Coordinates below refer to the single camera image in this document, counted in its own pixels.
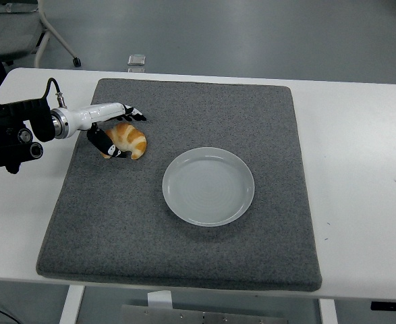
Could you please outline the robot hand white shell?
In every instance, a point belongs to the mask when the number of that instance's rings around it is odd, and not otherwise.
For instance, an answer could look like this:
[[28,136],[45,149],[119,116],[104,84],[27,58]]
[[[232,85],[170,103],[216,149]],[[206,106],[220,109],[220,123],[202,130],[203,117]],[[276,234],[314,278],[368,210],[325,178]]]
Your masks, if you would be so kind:
[[[75,110],[60,109],[58,114],[63,116],[62,131],[57,135],[58,138],[69,138],[78,130],[85,131],[87,139],[106,159],[125,157],[131,153],[131,159],[136,160],[146,151],[145,135],[130,123],[132,120],[145,121],[146,118],[134,107],[107,103]],[[98,123],[111,119],[120,122],[106,131],[98,127]]]

